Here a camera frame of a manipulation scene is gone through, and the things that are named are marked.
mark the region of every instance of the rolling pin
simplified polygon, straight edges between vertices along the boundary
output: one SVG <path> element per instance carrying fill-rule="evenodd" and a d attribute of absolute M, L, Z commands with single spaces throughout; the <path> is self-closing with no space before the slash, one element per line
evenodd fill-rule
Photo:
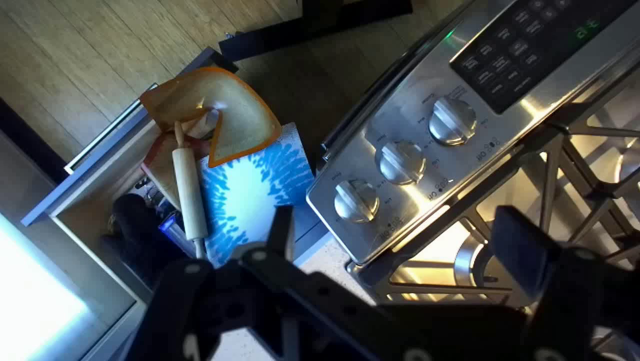
<path fill-rule="evenodd" d="M 194 150 L 185 144 L 185 132 L 181 122 L 174 124 L 178 148 L 174 148 L 174 172 L 178 185 L 181 212 L 185 222 L 185 235 L 197 244 L 197 259 L 206 259 L 205 239 L 208 235 L 200 174 L 194 159 Z"/>

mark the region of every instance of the floor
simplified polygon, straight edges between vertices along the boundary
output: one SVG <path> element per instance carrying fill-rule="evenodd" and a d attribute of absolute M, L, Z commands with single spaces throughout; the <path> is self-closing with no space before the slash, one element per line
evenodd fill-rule
<path fill-rule="evenodd" d="M 362 91 L 463 0 L 243 61 L 310 156 Z M 66 161 L 152 83 L 227 34 L 300 15 L 300 0 L 0 0 L 0 96 Z"/>

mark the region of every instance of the control panel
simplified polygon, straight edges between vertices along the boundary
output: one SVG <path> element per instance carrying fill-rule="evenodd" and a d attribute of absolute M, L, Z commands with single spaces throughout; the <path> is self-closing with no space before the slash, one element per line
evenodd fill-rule
<path fill-rule="evenodd" d="M 339 134 L 310 206 L 358 262 L 404 244 L 562 101 L 640 54 L 638 2 L 469 2 Z"/>
<path fill-rule="evenodd" d="M 504 112 L 637 0 L 521 0 L 453 68 Z"/>

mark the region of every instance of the stove knob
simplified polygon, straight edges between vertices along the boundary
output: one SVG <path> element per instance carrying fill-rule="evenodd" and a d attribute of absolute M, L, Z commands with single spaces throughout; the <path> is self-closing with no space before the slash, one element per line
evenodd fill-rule
<path fill-rule="evenodd" d="M 438 143 L 461 146 L 476 134 L 476 112 L 463 101 L 438 98 L 428 130 Z"/>
<path fill-rule="evenodd" d="M 381 209 L 381 198 L 376 188 L 364 180 L 342 180 L 337 185 L 334 206 L 341 218 L 370 222 Z"/>
<path fill-rule="evenodd" d="M 411 185 L 425 174 L 427 159 L 413 143 L 388 143 L 379 150 L 379 168 L 390 183 Z"/>

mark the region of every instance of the oven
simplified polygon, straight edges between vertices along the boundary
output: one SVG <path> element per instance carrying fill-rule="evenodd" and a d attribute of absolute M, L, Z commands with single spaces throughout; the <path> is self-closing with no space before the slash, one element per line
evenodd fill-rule
<path fill-rule="evenodd" d="M 490 248 L 498 205 L 562 244 L 638 259 L 637 0 L 478 0 L 324 143 L 308 203 L 379 302 L 529 295 Z"/>

